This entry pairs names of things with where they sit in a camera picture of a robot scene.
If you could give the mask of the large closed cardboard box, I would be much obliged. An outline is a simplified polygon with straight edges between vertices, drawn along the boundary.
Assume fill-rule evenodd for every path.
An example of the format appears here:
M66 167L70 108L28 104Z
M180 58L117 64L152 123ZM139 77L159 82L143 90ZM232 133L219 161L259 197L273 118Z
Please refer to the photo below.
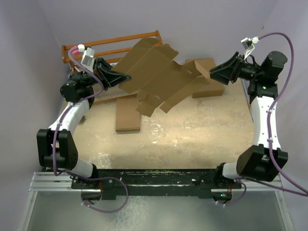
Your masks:
M209 73L212 68L216 67L213 58L194 59L194 62L203 72L206 71L207 73ZM223 95L224 85L222 83L211 79L210 76L202 77L202 79L206 79L208 84L203 84L197 91L193 92L192 98L216 97Z

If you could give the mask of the wooden rack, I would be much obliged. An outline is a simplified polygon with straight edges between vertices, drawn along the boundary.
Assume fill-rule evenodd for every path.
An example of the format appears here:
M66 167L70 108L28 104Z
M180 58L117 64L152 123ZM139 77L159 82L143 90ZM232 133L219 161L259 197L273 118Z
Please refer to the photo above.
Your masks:
M128 52L131 48L96 53L93 49L94 46L142 38L156 38L158 39L157 44L162 44L161 35L156 30L154 32L103 39L84 44L63 45L62 60L64 63L69 63L71 68L71 74L67 82L60 88L60 93L66 102L77 103L93 95L94 84L98 83L101 87L100 92L102 92L131 79L129 75L113 70L111 63L120 61L120 58L107 61L103 58L106 55Z

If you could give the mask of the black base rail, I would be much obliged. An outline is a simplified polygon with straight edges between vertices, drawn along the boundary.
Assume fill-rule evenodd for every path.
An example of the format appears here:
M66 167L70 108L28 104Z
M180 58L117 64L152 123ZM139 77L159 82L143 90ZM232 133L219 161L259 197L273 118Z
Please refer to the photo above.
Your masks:
M72 188L98 190L101 199L117 196L193 196L229 201L241 184L227 179L222 169L99 169L98 181L73 178Z

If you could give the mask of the small pink capped bottle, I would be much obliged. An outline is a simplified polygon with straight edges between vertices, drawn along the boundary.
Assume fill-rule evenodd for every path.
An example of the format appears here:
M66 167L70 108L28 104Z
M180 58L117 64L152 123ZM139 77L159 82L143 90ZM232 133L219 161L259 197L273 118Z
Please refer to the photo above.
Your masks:
M86 120L86 118L83 116L83 117L81 118L81 120L80 120L80 123L84 123L85 120Z

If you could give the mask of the small closed cardboard box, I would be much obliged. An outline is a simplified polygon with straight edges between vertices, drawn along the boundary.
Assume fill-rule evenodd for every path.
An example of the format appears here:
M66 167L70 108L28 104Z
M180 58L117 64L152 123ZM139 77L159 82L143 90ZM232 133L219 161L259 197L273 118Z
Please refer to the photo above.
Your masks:
M116 101L116 132L137 132L141 129L141 116L136 111L138 98L123 98Z

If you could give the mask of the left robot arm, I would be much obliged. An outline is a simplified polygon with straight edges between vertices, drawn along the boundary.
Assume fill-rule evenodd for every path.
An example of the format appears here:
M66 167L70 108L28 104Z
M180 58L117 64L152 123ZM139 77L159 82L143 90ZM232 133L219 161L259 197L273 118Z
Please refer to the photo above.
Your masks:
M67 102L66 108L52 125L37 132L39 164L52 169L56 176L69 172L82 177L82 183L87 188L97 187L97 167L79 158L73 134L94 103L94 84L100 84L101 90L108 90L130 79L129 75L112 70L112 66L103 58L96 58L91 70L83 69L70 74L67 82L60 88L60 93Z

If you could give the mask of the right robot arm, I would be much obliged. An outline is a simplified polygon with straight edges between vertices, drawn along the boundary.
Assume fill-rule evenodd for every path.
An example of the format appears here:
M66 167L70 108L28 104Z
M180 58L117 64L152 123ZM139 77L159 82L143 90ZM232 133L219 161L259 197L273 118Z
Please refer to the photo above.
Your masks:
M219 188L226 188L231 179L252 178L271 182L278 175L277 167L288 161L288 153L281 150L276 130L276 80L287 62L279 51L271 51L263 63L248 63L236 52L228 61L210 70L210 77L228 85L241 78L249 81L247 94L254 125L252 146L243 152L236 163L223 163L214 176Z

